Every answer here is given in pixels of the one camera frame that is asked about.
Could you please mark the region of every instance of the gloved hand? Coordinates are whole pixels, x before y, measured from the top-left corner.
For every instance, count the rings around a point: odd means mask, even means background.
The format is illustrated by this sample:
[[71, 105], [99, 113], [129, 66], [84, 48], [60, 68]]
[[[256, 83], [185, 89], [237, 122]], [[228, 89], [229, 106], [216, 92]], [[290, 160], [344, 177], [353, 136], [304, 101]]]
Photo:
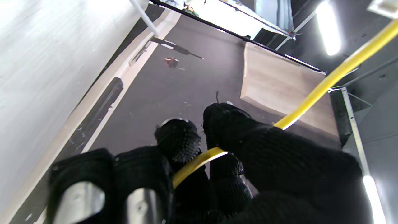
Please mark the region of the gloved hand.
[[234, 149], [242, 143], [240, 141], [250, 134], [246, 127], [272, 126], [253, 120], [245, 111], [227, 103], [214, 103], [203, 112], [203, 129], [209, 149], [220, 147], [235, 153]]

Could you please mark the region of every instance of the metal pole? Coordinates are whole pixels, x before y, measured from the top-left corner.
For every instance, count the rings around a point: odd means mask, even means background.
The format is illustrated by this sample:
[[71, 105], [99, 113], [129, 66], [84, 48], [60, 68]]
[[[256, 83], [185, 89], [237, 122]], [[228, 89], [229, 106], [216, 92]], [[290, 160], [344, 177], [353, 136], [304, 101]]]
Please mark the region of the metal pole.
[[149, 19], [149, 17], [146, 15], [145, 11], [141, 8], [140, 4], [137, 2], [137, 0], [130, 0], [130, 2], [133, 4], [133, 6], [138, 10], [138, 12], [141, 15], [141, 18], [145, 22], [145, 24], [149, 27], [149, 29], [152, 30], [153, 34], [155, 37], [159, 37], [159, 33], [156, 30], [155, 25], [152, 23], [152, 21]]
[[354, 97], [354, 98], [356, 98], [356, 99], [358, 99], [358, 100], [360, 100], [360, 101], [366, 103], [366, 104], [369, 105], [369, 106], [373, 106], [373, 104], [371, 104], [371, 103], [369, 103], [369, 102], [367, 102], [367, 101], [365, 101], [365, 100], [363, 100], [363, 99], [357, 97], [357, 96], [354, 95], [354, 94], [351, 94], [351, 93], [348, 93], [348, 94], [349, 94], [350, 96], [352, 96], [352, 97]]
[[371, 71], [369, 71], [369, 72], [367, 72], [367, 73], [365, 73], [365, 74], [363, 74], [361, 76], [358, 76], [357, 78], [355, 78], [355, 79], [343, 84], [342, 87], [347, 87], [347, 86], [349, 86], [349, 85], [351, 85], [351, 84], [353, 84], [353, 83], [355, 83], [355, 82], [357, 82], [357, 81], [359, 81], [359, 80], [361, 80], [361, 79], [363, 79], [363, 78], [365, 78], [365, 77], [367, 77], [367, 76], [369, 76], [371, 74], [374, 74], [374, 73], [380, 71], [381, 69], [383, 69], [383, 68], [385, 68], [385, 67], [387, 67], [389, 65], [392, 65], [392, 64], [396, 63], [397, 61], [398, 61], [398, 56], [393, 58], [393, 59], [391, 59], [391, 60], [389, 60], [389, 61], [384, 62], [383, 64], [381, 64], [377, 68], [375, 68], [375, 69], [373, 69], [373, 70], [371, 70]]
[[[293, 32], [297, 33], [305, 24], [307, 24], [314, 16], [316, 15], [316, 10], [314, 10]], [[276, 49], [278, 51], [288, 40], [292, 39], [291, 37], [287, 37]]]
[[351, 102], [349, 100], [347, 88], [346, 87], [342, 88], [341, 93], [343, 94], [345, 107], [347, 109], [349, 122], [351, 124], [352, 134], [354, 135], [355, 143], [357, 145], [359, 160], [362, 165], [362, 170], [363, 170], [364, 176], [370, 176], [368, 161], [366, 160], [365, 151], [363, 149], [361, 136], [360, 136], [359, 130], [358, 130], [358, 125], [355, 120], [354, 111], [352, 110]]

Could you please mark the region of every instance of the white pole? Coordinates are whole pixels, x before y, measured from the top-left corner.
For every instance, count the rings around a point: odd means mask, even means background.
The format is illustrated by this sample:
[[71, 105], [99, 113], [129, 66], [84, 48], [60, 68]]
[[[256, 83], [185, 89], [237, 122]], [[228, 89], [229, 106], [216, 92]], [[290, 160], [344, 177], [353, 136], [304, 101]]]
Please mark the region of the white pole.
[[145, 24], [149, 27], [149, 29], [152, 30], [153, 34], [155, 37], [159, 36], [158, 31], [156, 30], [155, 25], [152, 23], [152, 21], [149, 19], [149, 17], [146, 15], [145, 11], [141, 8], [140, 4], [137, 2], [137, 0], [130, 0], [130, 2], [133, 4], [133, 6], [138, 10], [138, 12], [141, 14], [141, 18], [145, 22]]

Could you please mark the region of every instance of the white wall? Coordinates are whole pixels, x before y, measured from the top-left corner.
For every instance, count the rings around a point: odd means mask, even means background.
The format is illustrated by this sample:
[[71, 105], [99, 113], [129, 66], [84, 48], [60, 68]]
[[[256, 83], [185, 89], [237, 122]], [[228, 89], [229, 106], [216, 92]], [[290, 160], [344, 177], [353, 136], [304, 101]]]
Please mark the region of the white wall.
[[138, 19], [128, 0], [0, 1], [0, 213]]

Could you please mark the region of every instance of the yellow pole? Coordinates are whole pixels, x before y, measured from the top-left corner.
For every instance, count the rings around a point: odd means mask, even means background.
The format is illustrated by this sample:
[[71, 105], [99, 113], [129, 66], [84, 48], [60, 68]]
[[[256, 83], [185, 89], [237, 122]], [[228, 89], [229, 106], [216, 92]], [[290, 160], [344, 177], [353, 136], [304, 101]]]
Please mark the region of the yellow pole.
[[[370, 58], [398, 34], [398, 20], [392, 21], [375, 37], [364, 44], [349, 58], [347, 58], [339, 67], [337, 67], [330, 75], [328, 75], [315, 89], [304, 99], [301, 105], [291, 114], [282, 118], [274, 126], [285, 130], [296, 122], [300, 117], [308, 111], [327, 91], [333, 87], [347, 73], [356, 68], [362, 62]], [[173, 177], [173, 186], [176, 188], [186, 177], [197, 170], [205, 163], [216, 159], [226, 152], [216, 147], [196, 157], [194, 160], [185, 165]]]

